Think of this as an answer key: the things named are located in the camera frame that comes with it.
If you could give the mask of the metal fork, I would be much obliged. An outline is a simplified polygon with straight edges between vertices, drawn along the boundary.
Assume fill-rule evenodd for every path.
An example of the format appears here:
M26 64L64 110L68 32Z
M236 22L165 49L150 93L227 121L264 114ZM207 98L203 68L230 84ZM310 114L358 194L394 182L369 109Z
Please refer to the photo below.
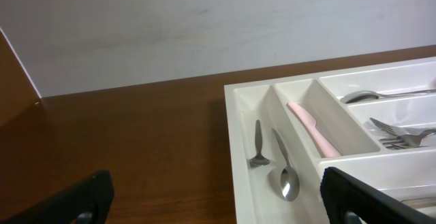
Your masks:
M425 131L418 135L405 134L395 138L382 138L379 141L386 147L398 147L398 148L419 148L423 147L422 141L431 135L435 135L435 131Z
M385 124L374 118L369 119L376 127L381 130L391 134L391 135L421 135L421 134L432 134L435 133L435 128L413 128L413 127L397 127L394 125Z

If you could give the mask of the pink plastic knife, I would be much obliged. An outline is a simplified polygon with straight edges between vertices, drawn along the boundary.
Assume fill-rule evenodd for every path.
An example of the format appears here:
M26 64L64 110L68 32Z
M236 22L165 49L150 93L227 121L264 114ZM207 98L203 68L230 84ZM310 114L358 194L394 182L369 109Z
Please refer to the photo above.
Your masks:
M294 102L287 104L288 108L299 118L309 132L317 147L325 157L339 157L341 153L317 130L316 120L303 107Z

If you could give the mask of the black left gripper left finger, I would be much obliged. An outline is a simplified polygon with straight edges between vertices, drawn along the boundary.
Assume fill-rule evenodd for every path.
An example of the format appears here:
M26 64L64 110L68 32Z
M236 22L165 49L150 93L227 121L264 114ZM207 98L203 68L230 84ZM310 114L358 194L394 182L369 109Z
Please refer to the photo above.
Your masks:
M113 199L111 173L108 170L97 170L51 197L2 220L2 223L104 224Z

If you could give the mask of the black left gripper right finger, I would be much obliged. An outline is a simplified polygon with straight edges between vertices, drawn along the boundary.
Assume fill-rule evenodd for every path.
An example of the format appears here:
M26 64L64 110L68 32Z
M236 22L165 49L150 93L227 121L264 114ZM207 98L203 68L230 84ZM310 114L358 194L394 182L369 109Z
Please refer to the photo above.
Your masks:
M435 219L395 200L336 167L324 170L320 193L331 224L435 223Z

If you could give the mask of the metal tweezers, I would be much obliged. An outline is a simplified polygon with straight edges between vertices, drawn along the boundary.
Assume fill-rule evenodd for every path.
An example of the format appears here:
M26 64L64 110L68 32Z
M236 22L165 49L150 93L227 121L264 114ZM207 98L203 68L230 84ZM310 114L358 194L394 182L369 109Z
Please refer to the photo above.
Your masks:
M433 208L435 207L436 197L423 197L418 199L405 199L402 201L403 204L415 208Z

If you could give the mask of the large metal spoon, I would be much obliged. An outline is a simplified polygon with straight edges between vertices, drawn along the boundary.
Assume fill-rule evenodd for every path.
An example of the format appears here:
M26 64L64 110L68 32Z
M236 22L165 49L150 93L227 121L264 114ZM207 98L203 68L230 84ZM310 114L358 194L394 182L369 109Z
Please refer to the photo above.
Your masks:
M419 91L407 91L401 93L378 93L375 91L355 91L346 94L339 99L342 103L356 103L363 101L365 99L381 99L381 98L392 98L392 97L405 97L414 95L426 95L435 93L435 89L419 90Z

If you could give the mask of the small metal teaspoon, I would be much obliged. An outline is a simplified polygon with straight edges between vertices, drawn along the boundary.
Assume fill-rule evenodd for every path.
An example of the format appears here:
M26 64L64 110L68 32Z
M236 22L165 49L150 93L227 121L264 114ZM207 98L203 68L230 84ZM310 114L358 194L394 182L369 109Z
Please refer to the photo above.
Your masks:
M272 132L276 138L281 154L283 155L283 158L285 160L285 167L280 175L281 192L283 197L287 201L293 202L300 193L300 180L295 169L290 164L287 149L278 131L276 129L272 129Z
M262 154L263 137L260 120L255 122L255 156L249 160L251 167L261 167L268 165L270 160Z

